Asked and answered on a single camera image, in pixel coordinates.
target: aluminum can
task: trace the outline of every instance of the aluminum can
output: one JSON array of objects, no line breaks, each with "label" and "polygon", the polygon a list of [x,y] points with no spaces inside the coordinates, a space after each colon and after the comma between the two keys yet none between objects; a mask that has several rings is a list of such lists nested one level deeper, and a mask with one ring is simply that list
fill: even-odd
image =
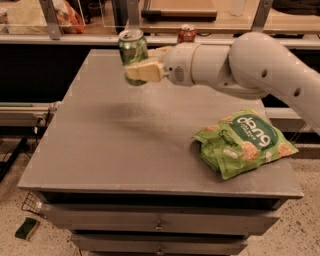
[{"label": "aluminum can", "polygon": [[178,32],[178,39],[177,43],[193,43],[195,41],[197,35],[197,30],[195,29],[194,25],[191,24],[183,24]]},{"label": "aluminum can", "polygon": [[[119,51],[123,65],[130,65],[148,58],[147,40],[140,29],[127,29],[119,34]],[[131,85],[145,84],[141,80],[132,80],[126,76]]]}]

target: can lid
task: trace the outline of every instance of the can lid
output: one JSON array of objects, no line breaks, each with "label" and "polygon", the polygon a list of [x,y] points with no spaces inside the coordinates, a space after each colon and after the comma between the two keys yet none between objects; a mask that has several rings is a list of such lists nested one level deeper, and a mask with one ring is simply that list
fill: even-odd
[{"label": "can lid", "polygon": [[119,39],[122,41],[135,41],[143,36],[141,29],[126,29],[119,34]]},{"label": "can lid", "polygon": [[195,30],[195,26],[192,24],[183,24],[181,25],[180,29],[185,31],[192,31],[192,30]]}]

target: drawer handle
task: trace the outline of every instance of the drawer handle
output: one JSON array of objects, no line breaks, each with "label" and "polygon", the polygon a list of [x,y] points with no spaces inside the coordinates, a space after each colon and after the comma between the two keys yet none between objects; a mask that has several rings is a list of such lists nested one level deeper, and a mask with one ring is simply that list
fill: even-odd
[{"label": "drawer handle", "polygon": [[161,220],[158,220],[157,226],[154,227],[154,230],[155,231],[163,231],[164,230],[164,227],[162,227],[162,225],[161,225]]},{"label": "drawer handle", "polygon": [[162,251],[160,246],[158,252],[156,253],[156,256],[164,256],[164,252]]}]

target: gray table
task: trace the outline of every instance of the gray table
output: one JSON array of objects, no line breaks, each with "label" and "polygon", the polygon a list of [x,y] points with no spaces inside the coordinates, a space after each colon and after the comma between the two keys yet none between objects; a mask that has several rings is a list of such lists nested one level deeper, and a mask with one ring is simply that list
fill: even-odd
[{"label": "gray table", "polygon": [[182,254],[175,248],[197,237],[207,247],[194,254],[239,253],[281,204],[303,196],[288,159],[228,181],[200,159],[192,136],[243,107],[264,115],[260,100],[206,86],[130,86],[118,51],[92,50],[19,187],[36,192],[48,219],[72,230],[83,250]]}]

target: bag label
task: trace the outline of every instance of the bag label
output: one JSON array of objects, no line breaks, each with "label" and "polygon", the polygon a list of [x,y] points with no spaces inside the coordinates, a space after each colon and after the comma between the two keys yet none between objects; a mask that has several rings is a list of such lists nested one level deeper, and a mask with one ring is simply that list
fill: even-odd
[{"label": "bag label", "polygon": [[265,150],[278,142],[275,130],[261,118],[247,114],[235,118],[230,127],[244,141],[250,141],[258,149]]}]

